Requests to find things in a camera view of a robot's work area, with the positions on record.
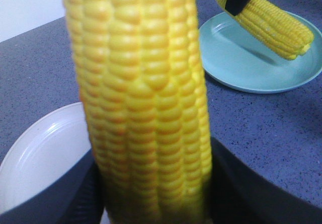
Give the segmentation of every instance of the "wall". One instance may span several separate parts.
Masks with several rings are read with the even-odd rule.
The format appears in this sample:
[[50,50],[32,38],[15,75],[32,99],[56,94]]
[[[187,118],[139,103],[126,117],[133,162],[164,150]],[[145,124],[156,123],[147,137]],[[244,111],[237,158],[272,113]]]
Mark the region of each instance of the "wall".
[[0,0],[0,42],[63,15],[62,0]]

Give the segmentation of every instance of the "cooked corn cob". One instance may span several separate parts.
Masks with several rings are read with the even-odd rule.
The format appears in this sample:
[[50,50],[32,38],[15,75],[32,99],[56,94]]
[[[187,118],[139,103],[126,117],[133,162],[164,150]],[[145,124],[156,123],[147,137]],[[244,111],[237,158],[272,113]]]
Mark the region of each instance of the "cooked corn cob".
[[212,167],[195,0],[63,0],[115,224],[202,224]]
[[[216,1],[221,8],[225,8],[226,0]],[[250,0],[241,13],[231,16],[254,37],[287,60],[304,55],[314,39],[308,27],[267,0]]]

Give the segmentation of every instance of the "plate rim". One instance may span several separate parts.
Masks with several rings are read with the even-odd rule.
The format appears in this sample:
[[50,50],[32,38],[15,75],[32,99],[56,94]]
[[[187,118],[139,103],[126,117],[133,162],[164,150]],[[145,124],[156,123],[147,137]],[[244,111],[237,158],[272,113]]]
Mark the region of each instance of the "plate rim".
[[[311,23],[310,21],[308,21],[307,19],[297,15],[297,14],[294,14],[292,12],[289,12],[289,11],[285,11],[287,12],[288,14],[294,16],[295,18],[298,18],[300,20],[302,20],[304,22],[304,24],[306,24],[307,26],[310,26],[311,28],[313,28],[314,30],[314,33],[316,33],[318,35],[318,37],[320,39],[322,39],[322,32],[313,24]],[[228,13],[226,13],[225,11],[224,12],[221,12],[217,15],[214,15],[213,17],[209,18],[206,22],[204,22],[200,29],[199,29],[199,32],[200,32],[200,36],[199,38],[201,38],[201,35],[202,35],[202,30],[203,28],[205,28],[207,24],[209,24],[209,22],[211,20],[213,20],[214,18],[219,18],[219,17],[222,17],[222,16],[228,16]],[[242,87],[240,85],[234,85],[234,84],[231,84],[223,79],[220,79],[218,77],[216,77],[214,74],[212,74],[210,72],[210,70],[205,67],[205,64],[204,64],[204,59],[203,59],[203,53],[202,53],[202,49],[201,49],[201,59],[202,59],[202,66],[203,66],[203,69],[205,70],[205,72],[211,76],[213,79],[215,79],[216,81],[218,81],[219,83],[223,84],[224,86],[227,86],[229,88],[232,88],[232,89],[235,89],[235,90],[238,90],[238,91],[242,91],[242,92],[247,92],[247,93],[255,93],[255,94],[274,94],[274,93],[281,93],[281,92],[287,92],[287,91],[290,91],[290,90],[293,90],[293,89],[296,89],[298,87],[301,87],[307,83],[309,83],[310,81],[312,81],[313,79],[315,79],[321,72],[322,72],[322,63],[320,64],[319,66],[319,70],[317,70],[315,72],[315,74],[313,74],[311,77],[307,78],[305,81],[302,81],[298,84],[295,84],[295,85],[292,85],[290,87],[287,87],[287,88],[275,88],[275,89],[261,89],[261,88],[250,88],[250,87]]]
[[[80,114],[74,114],[74,111],[78,111],[78,109],[81,108],[83,109],[83,104],[82,102],[75,102],[69,105],[65,105],[62,106],[60,108],[57,108],[51,112],[49,112],[48,114],[44,115],[43,117],[39,118],[37,121],[35,121],[32,125],[30,125],[16,140],[15,142],[12,144],[12,146],[10,147],[9,151],[6,153],[2,163],[0,164],[0,183],[2,186],[6,186],[6,183],[9,181],[10,183],[12,183],[12,181],[14,181],[13,178],[10,178],[10,175],[12,173],[13,168],[16,167],[15,162],[20,159],[22,157],[22,154],[27,150],[27,148],[30,146],[30,144],[26,141],[23,141],[24,138],[26,138],[26,136],[28,138],[30,137],[37,137],[40,136],[42,134],[43,131],[40,130],[39,134],[35,133],[34,131],[38,131],[39,129],[42,128],[42,124],[44,126],[44,128],[47,129],[47,127],[50,125],[50,123],[52,122],[52,120],[54,120],[54,118],[50,118],[52,116],[55,117],[55,114],[61,114],[64,113],[64,111],[69,111],[69,109],[72,109],[71,111],[69,111],[69,123],[71,124],[75,124],[77,123],[77,125],[79,125],[79,123],[82,122],[81,118],[83,118],[84,112],[83,110],[80,112]],[[18,186],[21,185],[21,182],[19,180],[17,180],[17,184]],[[8,191],[12,191],[12,188],[9,187],[8,188],[4,188],[1,192],[0,192],[0,197],[6,197],[8,196]],[[9,204],[3,204],[1,205],[1,210],[4,210],[9,206],[12,205],[12,207],[17,206],[17,204],[19,204],[21,202],[21,200],[23,200],[23,198],[21,199],[15,199],[14,195],[13,198],[8,199],[10,200]]]
[[45,119],[47,119],[48,117],[50,117],[51,115],[63,111],[67,108],[70,107],[75,107],[78,105],[82,105],[82,102],[75,102],[75,103],[71,103],[65,106],[62,106],[60,108],[57,108],[55,110],[53,110],[52,112],[47,113],[46,115],[42,116],[41,118],[39,118],[37,121],[35,121],[33,124],[31,124],[16,140],[15,142],[12,144],[12,146],[10,147],[10,149],[8,150],[8,152],[6,153],[3,161],[0,164],[0,175],[1,172],[3,171],[3,167],[5,165],[5,162],[8,161],[8,158],[10,158],[10,155],[12,154],[12,152],[14,151],[14,148],[16,148],[17,144],[21,141],[22,138],[24,138],[25,135],[27,135],[35,126],[37,126],[39,123],[41,123],[42,121],[44,121]]

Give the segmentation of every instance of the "yellow corn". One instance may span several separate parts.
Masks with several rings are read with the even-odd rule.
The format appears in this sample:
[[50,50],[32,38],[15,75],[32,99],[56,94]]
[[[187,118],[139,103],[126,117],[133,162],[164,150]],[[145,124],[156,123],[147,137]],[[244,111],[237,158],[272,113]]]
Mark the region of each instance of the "yellow corn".
[[63,0],[114,223],[202,224],[211,175],[195,0]]
[[[226,0],[216,1],[221,8],[225,8]],[[250,0],[241,13],[231,16],[254,37],[287,60],[304,55],[314,39],[308,27],[267,0]]]

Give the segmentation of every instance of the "white plate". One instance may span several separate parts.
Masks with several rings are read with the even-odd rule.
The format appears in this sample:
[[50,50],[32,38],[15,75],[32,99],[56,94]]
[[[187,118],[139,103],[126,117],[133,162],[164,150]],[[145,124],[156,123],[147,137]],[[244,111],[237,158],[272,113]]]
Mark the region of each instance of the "white plate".
[[0,213],[51,185],[89,149],[81,103],[59,108],[35,122],[13,144],[0,166]]

